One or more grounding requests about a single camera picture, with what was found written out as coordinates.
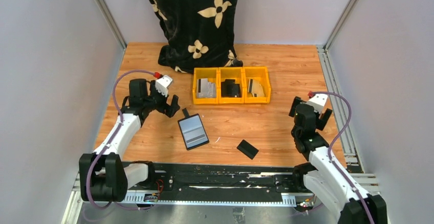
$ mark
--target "wooden tabletop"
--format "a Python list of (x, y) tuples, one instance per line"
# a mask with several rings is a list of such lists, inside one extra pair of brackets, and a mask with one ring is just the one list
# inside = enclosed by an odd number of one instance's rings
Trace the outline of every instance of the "wooden tabletop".
[[(306, 162), (295, 148), (291, 137), (294, 120), (288, 113), (295, 96), (307, 100), (309, 91), (327, 90), (315, 46), (236, 45), (238, 59), (244, 62), (244, 66), (268, 67), (272, 94), (270, 104), (234, 105), (193, 105), (192, 75), (158, 65), (161, 46), (162, 43), (129, 43), (119, 75), (133, 69), (145, 69), (172, 77), (174, 83), (169, 88), (169, 100), (172, 95), (178, 95), (181, 109), (187, 107), (190, 114), (201, 116), (210, 142), (187, 151), (178, 127), (182, 112), (168, 118), (153, 111), (133, 137), (123, 160), (254, 166), (295, 166)], [(140, 73), (123, 78), (116, 91), (119, 104), (128, 95), (128, 83), (134, 78), (153, 79), (151, 75)], [(113, 128), (116, 117), (111, 99), (95, 147)], [(333, 116), (320, 134), (328, 142), (337, 134)], [(259, 150), (253, 160), (237, 150), (241, 140)], [(339, 142), (333, 151), (345, 165)]]

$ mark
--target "gray floor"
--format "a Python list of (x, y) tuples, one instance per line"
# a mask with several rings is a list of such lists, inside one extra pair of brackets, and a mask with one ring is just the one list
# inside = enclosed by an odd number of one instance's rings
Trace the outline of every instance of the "gray floor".
[[(99, 219), (108, 211), (100, 211), (83, 204), (88, 219)], [(291, 216), (290, 207), (243, 207), (161, 205), (148, 211), (126, 211), (116, 208), (108, 217), (98, 222), (88, 222), (81, 212), (77, 223), (161, 223), (161, 224), (265, 224), (265, 223), (336, 223), (329, 211), (322, 207), (308, 216)]]

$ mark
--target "yellow storage tray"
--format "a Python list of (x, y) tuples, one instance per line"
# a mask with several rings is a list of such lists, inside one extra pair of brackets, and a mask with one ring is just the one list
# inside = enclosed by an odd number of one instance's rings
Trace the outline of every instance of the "yellow storage tray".
[[(198, 98), (198, 79), (208, 78), (215, 83), (216, 98)], [(221, 82), (226, 79), (234, 79), (240, 85), (241, 97), (222, 97)], [(260, 82), (264, 89), (265, 97), (253, 97), (247, 91), (247, 80), (254, 79)], [(193, 76), (193, 104), (245, 104), (245, 103), (270, 103), (271, 86), (266, 67), (221, 67), (221, 68), (195, 68)]]

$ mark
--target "black blanket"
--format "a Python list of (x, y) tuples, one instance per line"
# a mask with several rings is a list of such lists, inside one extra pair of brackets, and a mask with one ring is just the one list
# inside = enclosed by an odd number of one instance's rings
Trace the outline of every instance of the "black blanket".
[(242, 66), (236, 59), (237, 0), (149, 0), (168, 40), (158, 64), (178, 72), (195, 67)]

